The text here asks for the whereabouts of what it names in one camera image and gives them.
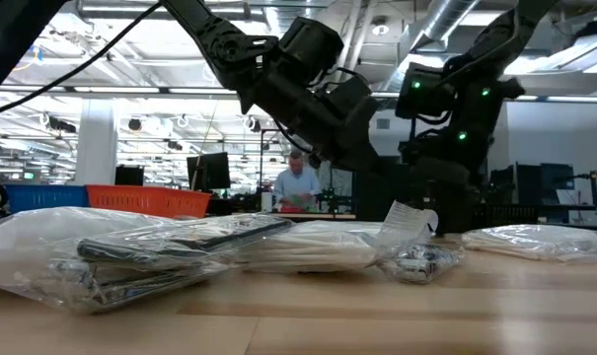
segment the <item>blue bin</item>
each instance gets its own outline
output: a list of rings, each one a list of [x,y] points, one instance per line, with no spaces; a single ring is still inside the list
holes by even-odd
[[[11,213],[51,207],[89,207],[85,186],[7,184]]]

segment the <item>clear plastic bag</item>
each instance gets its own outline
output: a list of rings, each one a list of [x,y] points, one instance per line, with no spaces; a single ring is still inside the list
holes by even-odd
[[[266,272],[358,270],[426,242],[438,218],[395,202],[384,223],[307,222],[239,250],[243,267]]]
[[[514,225],[468,232],[462,241],[478,249],[533,260],[597,261],[597,232],[561,226]]]
[[[465,256],[462,248],[414,245],[377,266],[391,278],[401,282],[427,284],[458,265]]]
[[[76,219],[83,226],[80,231],[66,226],[60,232],[58,225],[46,225],[45,218],[29,229],[21,223],[23,214],[0,223],[0,288],[74,312],[107,311],[229,270],[235,267],[236,249],[292,225],[265,215],[160,219],[152,225],[152,218],[135,215],[152,222],[89,235],[103,227],[91,226],[87,221],[92,211],[83,212],[85,219]],[[46,210],[38,213],[50,215]],[[35,220],[26,218],[29,223]]]

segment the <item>red basket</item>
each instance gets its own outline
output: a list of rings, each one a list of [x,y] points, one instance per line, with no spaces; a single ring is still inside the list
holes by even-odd
[[[209,193],[165,187],[86,185],[90,207],[174,218],[203,218]]]

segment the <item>man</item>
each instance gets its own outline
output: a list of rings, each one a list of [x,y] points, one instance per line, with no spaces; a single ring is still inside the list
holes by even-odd
[[[274,184],[274,196],[285,206],[294,206],[301,201],[302,207],[309,205],[316,194],[319,194],[320,182],[316,172],[305,167],[305,159],[301,151],[293,151],[289,155],[289,169],[280,173]]]

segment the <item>light blue shirt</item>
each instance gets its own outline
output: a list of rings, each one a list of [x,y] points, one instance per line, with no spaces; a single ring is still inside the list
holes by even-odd
[[[274,196],[277,200],[295,194],[319,194],[320,182],[316,172],[311,168],[303,168],[301,175],[294,175],[291,170],[286,170],[278,175],[274,183]]]

